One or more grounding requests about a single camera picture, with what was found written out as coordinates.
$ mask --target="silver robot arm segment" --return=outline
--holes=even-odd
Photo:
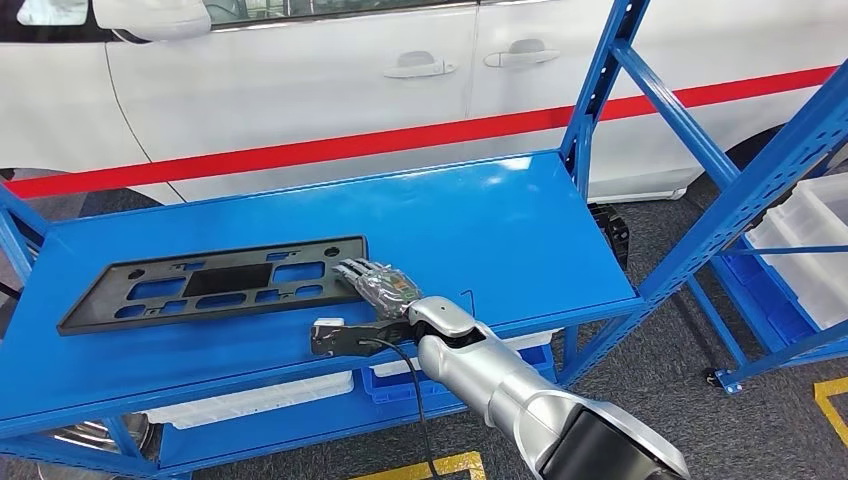
[[[624,410],[566,392],[442,297],[409,305],[428,377],[515,442],[544,480],[689,479],[683,455]]]

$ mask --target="rectangular cutout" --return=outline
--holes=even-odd
[[[162,280],[151,280],[133,285],[127,300],[138,300],[141,298],[170,297],[180,293],[180,288],[185,283],[185,277],[165,278]]]
[[[203,266],[206,265],[206,262],[189,262],[189,263],[175,263],[171,265],[171,270],[182,270],[184,272],[190,272],[192,270],[200,270]]]
[[[276,262],[276,261],[279,261],[279,260],[285,260],[289,256],[289,254],[291,254],[291,252],[269,253],[268,256],[265,257],[265,260],[267,260],[269,262]]]
[[[276,302],[279,299],[279,290],[261,290],[259,292],[256,292],[257,302]]]
[[[144,312],[144,305],[127,305],[115,312],[115,318],[128,318],[141,315]]]
[[[324,262],[296,263],[280,265],[274,269],[272,283],[302,282],[317,280],[324,276]]]
[[[271,268],[270,263],[257,263],[194,272],[191,274],[183,297],[262,288],[268,285]]]
[[[196,308],[220,308],[241,305],[247,299],[243,293],[225,293],[212,297],[203,297],[197,301]]]
[[[179,313],[182,312],[185,308],[185,304],[188,303],[185,300],[171,300],[163,306],[159,313],[161,314],[169,314],[169,313]]]
[[[317,297],[324,291],[321,285],[304,285],[294,291],[295,297]]]

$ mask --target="blue shelf frame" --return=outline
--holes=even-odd
[[[694,283],[692,275],[709,262],[722,247],[735,239],[758,212],[800,178],[818,159],[842,142],[848,133],[848,66],[843,64],[751,164],[743,172],[739,172],[698,126],[672,91],[662,83],[633,49],[632,42],[648,3],[648,0],[614,1],[571,121],[557,153],[571,175],[576,191],[585,201],[588,196],[592,134],[615,79],[623,67],[722,191],[682,240],[639,285],[638,295],[634,295],[632,302],[621,302],[613,306],[596,306],[595,308],[599,310],[578,312],[577,316],[570,321],[564,321],[562,318],[551,318],[550,321],[531,319],[524,324],[512,325],[513,335],[544,330],[551,326],[566,327],[567,362],[565,370],[557,377],[558,381],[565,386],[579,380],[662,302],[687,282],[690,286],[694,286],[693,291],[696,292],[696,297],[706,298],[700,287]],[[37,251],[41,242],[44,241],[48,225],[23,202],[2,188],[0,188],[0,201],[2,202],[0,242],[8,252],[21,278],[26,280],[32,273],[35,258],[33,252]],[[577,351],[577,325],[582,321],[599,318],[612,319],[606,322],[601,331],[581,351]],[[510,333],[510,331],[499,332],[498,329],[495,331],[504,335]],[[738,385],[737,382],[741,378],[774,368],[775,365],[798,361],[806,352],[820,351],[825,344],[846,336],[848,336],[848,322],[806,337],[763,359],[746,363],[738,370],[722,375],[721,381],[729,387],[734,387]],[[733,353],[734,357],[745,359],[741,350]],[[378,357],[370,363],[386,360],[384,357]],[[367,363],[345,364],[345,368],[358,368]],[[326,367],[325,370],[323,373],[331,373],[332,368]],[[310,373],[315,375],[322,372],[320,369],[315,369]],[[262,381],[262,378],[255,379],[255,385],[259,386]],[[239,384],[239,387],[250,388],[251,385],[247,382]],[[209,396],[229,393],[234,388],[233,385],[221,384],[202,391],[186,391],[183,395],[185,400],[190,400],[192,395],[197,398],[196,396],[201,394]],[[350,396],[331,397],[290,407],[291,409],[278,409],[241,417],[212,424],[209,428],[221,433],[229,433],[229,435],[223,435],[223,439],[220,440],[228,442],[230,438],[238,437],[239,432],[244,432],[244,427],[248,424],[260,422],[267,425],[274,420],[280,422],[279,424],[285,424],[285,421],[291,418],[290,415],[293,415],[292,412],[304,413],[311,409],[318,411],[321,407],[336,407],[344,410],[351,404],[355,405],[358,401],[356,395],[362,393],[361,389],[354,389]],[[448,397],[450,396],[428,399],[428,415],[441,415],[463,408],[461,404],[453,402]],[[174,399],[179,400],[179,395],[170,398],[170,400]],[[161,399],[157,400],[155,396],[151,396],[146,400],[137,401],[133,407],[161,406],[157,402],[161,402]],[[411,402],[398,402],[394,408],[396,411],[374,417],[373,422],[368,425],[353,425],[334,432],[313,435],[309,438],[309,443],[364,433],[414,420],[414,405]],[[123,413],[120,410],[120,399],[112,399],[102,404],[83,405],[76,409],[57,412],[55,415],[47,414],[38,420],[20,422],[13,425],[13,428],[4,430],[6,439],[0,440],[0,452],[131,477],[187,479],[190,478],[190,472],[197,468],[305,444],[302,439],[295,441],[277,438],[275,443],[242,444],[241,450],[238,451],[230,449],[228,444],[225,444],[218,446],[221,448],[218,454],[203,457],[206,455],[204,453],[206,450],[184,450],[179,448],[178,444],[180,438],[186,441],[189,441],[190,437],[200,439],[201,437],[197,435],[204,432],[187,430],[176,433],[172,431],[175,429],[166,428],[163,444],[165,460],[164,462],[160,460],[160,463],[156,464],[140,458],[140,455],[126,441],[128,435],[125,427],[116,420],[117,415]],[[85,419],[86,415],[95,414],[101,414],[99,418],[106,419],[105,424],[116,437],[122,453],[96,451],[32,433],[74,423]],[[203,438],[208,440],[209,436],[203,436]]]
[[[583,185],[586,182],[585,172],[589,170],[590,137],[615,78],[623,67],[701,163],[721,193],[639,285],[645,306],[625,318],[608,323],[587,345],[587,350],[592,353],[567,366],[564,373],[567,384],[582,377],[684,284],[689,284],[696,299],[707,300],[703,289],[693,278],[695,272],[737,238],[759,212],[822,158],[828,158],[830,152],[844,145],[848,137],[848,62],[845,62],[740,172],[633,48],[635,32],[648,3],[648,0],[614,2],[563,139],[563,158],[573,162],[576,183]],[[841,247],[820,248],[838,251]],[[715,308],[707,302],[701,303],[720,336],[725,341],[732,338],[727,326],[720,320],[716,321],[718,314]],[[754,362],[748,362],[735,341],[728,342],[728,348],[740,366],[732,372],[720,371],[720,382],[726,391],[735,393],[740,389],[739,381],[744,378],[781,365],[810,361],[816,354],[819,358],[828,357],[833,354],[827,350],[828,345],[846,336],[848,322],[843,322]]]
[[[497,182],[490,182],[492,179],[497,179]],[[527,184],[538,188],[530,193],[526,188]],[[440,185],[444,185],[443,190],[440,190]],[[281,211],[280,209],[286,211],[289,205],[302,205],[298,203],[301,200],[311,202],[310,208],[318,210],[323,206],[338,205],[339,199],[347,201],[348,210],[355,209],[356,206],[361,207],[360,203],[367,202],[377,206],[396,198],[398,192],[404,195],[404,202],[395,202],[395,205],[387,205],[384,208],[372,208],[374,211],[363,212],[355,218],[350,218],[349,215],[340,218],[341,214],[328,212],[324,221],[314,222],[312,219],[315,212],[310,210],[303,213],[303,218],[299,220],[290,214],[289,225],[248,227],[237,220],[229,223],[222,220],[238,217],[244,212],[256,215],[257,212],[276,212]],[[431,202],[434,192],[447,196],[445,198],[450,199],[448,204],[454,206],[454,212],[460,214],[455,215],[455,218],[445,217],[441,213],[441,204],[434,208]],[[481,211],[494,200],[503,198],[510,199],[509,205],[502,205],[497,210]],[[38,232],[22,224],[20,219],[38,220],[40,217],[19,201],[9,202],[5,208],[11,220],[6,222],[4,228],[15,234],[9,237],[11,248],[29,252],[37,261],[32,269],[33,264],[29,259],[23,255],[19,256],[26,261],[22,270],[31,272],[31,275],[12,319],[7,339],[0,347],[0,361],[3,363],[0,364],[0,372],[7,380],[13,379],[10,381],[21,384],[30,382],[31,386],[38,389],[39,397],[58,399],[8,399],[6,402],[0,402],[0,453],[122,476],[189,478],[191,472],[199,468],[413,422],[417,419],[417,404],[414,400],[405,400],[392,402],[390,405],[377,405],[366,394],[357,375],[354,390],[349,394],[187,430],[166,426],[158,461],[150,462],[142,458],[128,440],[129,435],[120,421],[121,414],[300,378],[357,370],[393,361],[396,357],[389,351],[369,358],[332,357],[319,360],[305,351],[282,356],[253,356],[256,342],[249,336],[250,332],[266,332],[268,330],[264,329],[269,328],[269,325],[279,327],[285,324],[287,326],[283,333],[297,338],[291,341],[275,339],[271,342],[273,345],[260,344],[262,348],[308,350],[308,342],[305,337],[300,336],[300,332],[308,331],[307,327],[301,326],[304,321],[308,320],[311,325],[316,317],[321,316],[344,317],[353,319],[354,323],[367,321],[368,315],[373,315],[373,312],[364,308],[362,303],[321,307],[323,310],[295,310],[279,314],[279,317],[275,316],[277,314],[264,318],[256,316],[249,322],[234,319],[221,322],[217,326],[204,325],[203,328],[191,328],[190,324],[184,324],[64,339],[56,336],[55,323],[58,322],[58,316],[65,311],[62,305],[72,304],[77,298],[76,290],[84,289],[103,265],[115,261],[182,254],[184,251],[235,248],[243,246],[243,242],[269,244],[302,238],[333,237],[339,236],[342,230],[361,228],[368,236],[369,250],[374,258],[398,259],[425,291],[439,289],[442,293],[447,290],[443,294],[453,297],[454,301],[472,311],[475,302],[470,296],[474,295],[477,314],[504,338],[556,328],[576,331],[576,325],[597,320],[609,321],[611,318],[629,314],[643,303],[607,247],[602,233],[586,208],[584,199],[577,193],[556,151],[486,159],[51,225],[45,223],[40,230],[43,235],[36,239],[37,243],[30,243],[27,236],[21,233],[26,231],[34,235],[33,232]],[[455,232],[453,235],[440,233],[430,239],[428,245],[431,248],[450,250],[443,251],[440,261],[450,265],[465,265],[464,258],[470,257],[476,259],[471,260],[476,265],[487,262],[490,258],[498,258],[514,245],[523,244],[529,249],[527,253],[500,258],[498,268],[523,268],[526,274],[537,279],[540,284],[505,282],[491,275],[465,270],[445,278],[439,272],[433,271],[431,261],[421,259],[421,256],[415,255],[414,252],[410,254],[409,248],[398,244],[397,233],[392,228],[375,226],[378,221],[382,225],[384,217],[397,217],[403,212],[415,214],[425,208],[429,209],[426,214],[438,219],[446,231]],[[475,233],[483,238],[498,238],[498,242],[480,244],[476,238],[466,238],[468,215],[472,213],[477,216]],[[419,230],[410,226],[405,234],[426,237],[427,232],[432,231],[428,226],[432,223],[425,223]],[[209,225],[216,225],[221,235],[212,239],[209,236],[195,238],[190,233],[169,235],[164,245],[157,244],[149,236],[122,237],[123,241],[118,245],[105,237],[93,238],[101,231],[164,231],[169,225],[175,224],[181,225],[184,231],[195,234],[206,232]],[[564,242],[565,247],[570,246],[573,249],[579,246],[577,249],[582,252],[579,259],[573,258],[565,247],[553,251],[548,249],[551,244],[560,245],[561,239],[566,236],[568,240]],[[434,239],[441,243],[432,243]],[[37,251],[41,244],[43,248],[35,255],[33,252]],[[476,250],[473,255],[468,254],[467,249],[471,247]],[[535,259],[532,265],[539,266],[527,265],[528,259]],[[580,271],[593,271],[585,271],[579,277],[564,278],[561,272],[569,266]],[[64,291],[56,291],[56,283],[53,280],[56,275],[52,273],[57,268],[63,269]],[[508,297],[503,295],[505,285],[508,285],[511,293]],[[474,288],[473,294],[465,288],[459,288],[469,286]],[[561,295],[563,288],[572,293]],[[43,306],[44,302],[38,301],[40,292],[52,295],[53,301],[50,305],[59,306]],[[191,335],[192,341],[186,345],[180,342],[175,344],[175,339],[183,338],[182,335]],[[242,341],[232,343],[233,337]],[[128,380],[133,374],[136,374],[136,378],[139,377],[138,372],[132,371],[132,366],[110,362],[102,369],[95,369],[96,372],[91,369],[85,372],[87,377],[97,378],[94,383],[96,387],[92,389],[95,393],[87,393],[89,390],[83,388],[49,387],[54,383],[65,385],[75,384],[72,380],[85,380],[69,377],[76,375],[78,368],[71,367],[66,370],[61,365],[68,363],[63,359],[72,360],[72,365],[74,362],[80,362],[80,359],[89,359],[89,355],[80,351],[80,345],[105,347],[105,344],[109,344],[111,351],[120,352],[124,351],[121,346],[123,342],[127,342],[127,345],[151,345],[158,344],[158,340],[163,341],[158,350],[167,350],[167,344],[170,343],[174,351],[167,350],[167,353],[176,356],[163,357],[154,354],[147,357],[151,361],[146,363],[146,371],[140,376],[144,382],[141,385],[136,386]],[[210,344],[208,340],[219,342]],[[199,345],[203,345],[203,348],[198,350],[196,347]],[[241,362],[245,365],[253,367],[257,359],[270,360],[259,365],[259,368],[242,370],[240,364],[238,368],[231,369],[237,370],[235,372],[219,371],[224,365],[216,364],[215,374],[208,378],[179,373],[185,370],[194,375],[195,372],[191,368],[173,368],[174,363],[182,366],[188,359],[192,365],[200,364],[203,367],[201,371],[206,372],[209,370],[211,358],[222,356],[223,352],[216,350],[216,347],[221,345],[225,347],[227,358],[236,358],[233,352],[243,351],[245,358],[251,360]],[[29,364],[33,359],[29,358],[29,355],[36,353],[29,352],[37,351],[38,348],[43,351],[41,355],[44,352],[62,353],[55,354],[48,362],[39,360],[39,365],[46,365],[44,368],[31,367]],[[415,354],[413,345],[404,345],[402,348],[410,355]],[[197,352],[201,352],[200,358],[194,356]],[[569,351],[568,354],[570,358],[579,358],[585,353]],[[293,361],[281,361],[280,358]],[[21,365],[20,371],[10,368],[13,363]],[[33,375],[38,372],[43,374],[43,378]],[[560,373],[561,371],[551,372],[550,378],[558,380],[556,375]],[[166,379],[160,378],[165,375],[168,376]],[[454,413],[465,408],[452,395],[427,398],[424,406],[428,417]],[[304,421],[314,418],[320,418],[322,421]],[[110,435],[116,439],[120,453],[84,449],[37,433],[90,419],[103,420],[110,430]]]

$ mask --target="blue metal shelf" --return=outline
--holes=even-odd
[[[366,236],[370,258],[473,307],[506,338],[620,317],[643,303],[557,152],[55,223],[0,345],[0,376],[19,392],[0,399],[0,438],[16,437],[0,440],[0,452],[68,463],[90,452],[27,434],[396,360],[393,352],[311,354],[315,319],[373,321],[362,302],[68,337],[56,330],[111,263],[352,234]],[[225,451],[293,448],[414,420],[411,404],[377,406],[360,386],[220,425],[169,428],[163,465],[211,465],[246,458]],[[428,405],[432,415],[461,408],[454,399]],[[236,426],[245,430],[236,435]],[[218,429],[204,437],[210,445],[181,440]],[[25,438],[38,446],[24,449]],[[150,468],[117,455],[80,465],[134,475]]]
[[[566,327],[566,365],[557,372],[566,385],[686,282],[699,301],[706,300],[692,275],[844,142],[848,62],[739,172],[633,49],[647,6],[648,0],[613,2],[558,151],[53,225],[0,187],[0,243],[26,283],[0,345],[0,378],[16,387],[16,395],[0,397],[0,453],[132,477],[186,479],[184,472],[196,468],[414,419],[412,402],[375,405],[357,379],[348,395],[191,430],[167,428],[160,452],[164,469],[137,452],[102,452],[35,434],[105,418],[124,438],[114,420],[121,413],[393,359],[385,352],[370,359],[316,358],[309,352],[306,332],[317,317],[373,320],[361,303],[59,337],[59,319],[114,262],[364,234],[371,258],[396,264],[425,292],[472,310],[498,335]],[[622,68],[722,189],[638,293],[586,206],[592,134]],[[31,248],[40,250],[37,262]],[[733,274],[713,263],[730,282]],[[771,353],[748,363],[738,345],[730,344],[740,367],[719,377],[729,392],[738,391],[737,382],[747,376],[829,355],[828,345],[848,338],[848,322],[807,336],[786,325],[769,330],[754,296],[738,295],[735,301]],[[706,310],[717,317],[711,306]],[[575,354],[576,325],[601,319],[606,324]],[[720,321],[716,328],[730,337]],[[779,348],[787,338],[796,340]],[[428,414],[458,411],[462,407],[454,400],[427,399]]]
[[[550,368],[543,375],[556,381]],[[359,372],[354,372],[353,377],[354,389],[345,395],[185,430],[166,425],[159,454],[160,468],[163,473],[193,471],[418,420],[418,404],[414,398],[375,404]],[[424,408],[427,418],[433,418],[460,412],[466,407],[452,394],[442,393],[425,397]],[[352,415],[351,412],[363,412],[364,415]],[[328,424],[335,430],[326,431]],[[269,429],[268,425],[281,428]]]

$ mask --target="blue shelf surface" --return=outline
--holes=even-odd
[[[310,352],[316,318],[374,321],[363,302],[56,331],[115,262],[357,234],[372,260],[403,269],[426,294],[469,310],[473,295],[477,318],[504,337],[643,303],[554,152],[60,222],[0,344],[0,378],[15,387],[0,397],[0,438],[395,360]]]
[[[730,248],[752,248],[742,237]],[[821,331],[780,274],[759,255],[720,255],[713,271],[754,336],[770,353]],[[848,355],[848,339],[805,354],[806,363]]]

